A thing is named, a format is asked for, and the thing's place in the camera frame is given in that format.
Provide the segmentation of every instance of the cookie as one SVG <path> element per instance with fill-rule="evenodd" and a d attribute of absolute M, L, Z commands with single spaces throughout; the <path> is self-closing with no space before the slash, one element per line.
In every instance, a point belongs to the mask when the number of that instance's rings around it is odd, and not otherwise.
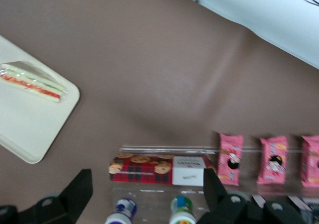
<path fill-rule="evenodd" d="M 175 155 L 172 155 L 172 154 L 159 154 L 158 157 L 162 158 L 162 159 L 173 159 L 175 157 Z"/>
<path fill-rule="evenodd" d="M 120 172 L 123 168 L 123 163 L 116 163 L 112 161 L 109 166 L 109 173 L 116 174 Z"/>
<path fill-rule="evenodd" d="M 151 159 L 149 157 L 146 156 L 142 156 L 142 155 L 138 155 L 138 156 L 133 156 L 131 158 L 131 161 L 134 163 L 147 163 L 149 162 Z"/>
<path fill-rule="evenodd" d="M 155 166 L 155 172 L 158 174 L 166 174 L 171 170 L 171 164 L 166 161 L 160 161 Z"/>
<path fill-rule="evenodd" d="M 130 158 L 132 157 L 134 154 L 132 153 L 119 153 L 118 155 L 116 155 L 117 158 Z"/>

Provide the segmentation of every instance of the white label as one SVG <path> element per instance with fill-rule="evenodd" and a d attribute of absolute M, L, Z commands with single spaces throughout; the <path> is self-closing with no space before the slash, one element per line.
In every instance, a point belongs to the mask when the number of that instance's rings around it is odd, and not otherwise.
<path fill-rule="evenodd" d="M 203 186 L 205 162 L 201 157 L 174 157 L 173 184 Z"/>

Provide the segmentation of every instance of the plastic-wrapped sandwich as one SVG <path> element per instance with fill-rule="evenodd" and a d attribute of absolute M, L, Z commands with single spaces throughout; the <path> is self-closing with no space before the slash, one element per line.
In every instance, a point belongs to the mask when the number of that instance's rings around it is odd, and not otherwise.
<path fill-rule="evenodd" d="M 50 75 L 22 61 L 1 64 L 0 81 L 54 102 L 60 102 L 65 92 Z"/>

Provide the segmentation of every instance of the cream plastic tray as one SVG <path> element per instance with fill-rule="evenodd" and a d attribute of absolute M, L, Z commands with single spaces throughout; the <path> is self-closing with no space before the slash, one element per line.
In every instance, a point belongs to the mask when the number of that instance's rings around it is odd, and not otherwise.
<path fill-rule="evenodd" d="M 66 87 L 60 103 L 0 83 L 0 144 L 27 163 L 45 156 L 80 98 L 78 88 L 0 36 L 0 64 L 28 61 Z"/>

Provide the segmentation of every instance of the red plaid packaging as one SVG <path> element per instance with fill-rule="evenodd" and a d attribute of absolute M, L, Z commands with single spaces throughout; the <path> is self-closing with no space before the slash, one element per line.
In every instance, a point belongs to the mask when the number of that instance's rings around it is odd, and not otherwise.
<path fill-rule="evenodd" d="M 212 162 L 206 156 L 185 157 L 162 154 L 162 155 L 147 155 L 147 154 L 132 154 L 132 153 L 119 153 L 110 163 L 109 173 L 111 181 L 120 182 L 140 182 L 140 183 L 160 183 L 160 184 L 175 184 L 176 176 L 185 173 L 185 180 L 182 183 L 187 185 L 189 170 L 192 166 L 198 166 L 197 162 L 189 162 L 189 159 L 200 159 L 202 165 L 201 169 L 206 167 L 213 168 Z"/>

